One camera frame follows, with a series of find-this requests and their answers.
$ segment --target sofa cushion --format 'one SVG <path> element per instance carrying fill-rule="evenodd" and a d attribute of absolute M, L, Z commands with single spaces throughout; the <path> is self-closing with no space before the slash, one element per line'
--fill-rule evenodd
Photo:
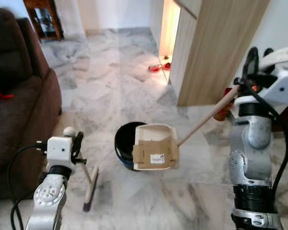
<path fill-rule="evenodd" d="M 13 86 L 28 79 L 33 70 L 23 35 L 14 15 L 0 9 L 0 69 L 2 81 Z"/>
<path fill-rule="evenodd" d="M 42 87 L 42 80 L 32 76 L 6 93 L 15 96 L 0 99 L 0 170 L 6 168 L 19 147 L 21 137 Z"/>

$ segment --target dustpan handle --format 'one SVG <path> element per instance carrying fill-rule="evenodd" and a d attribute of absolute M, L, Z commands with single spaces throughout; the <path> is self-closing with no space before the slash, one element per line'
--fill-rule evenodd
<path fill-rule="evenodd" d="M 185 138 L 178 142 L 178 146 L 182 145 L 186 140 L 188 140 L 200 127 L 202 127 L 211 117 L 213 117 L 217 112 L 224 108 L 238 93 L 239 86 L 236 85 L 231 91 L 228 92 L 205 116 Z"/>

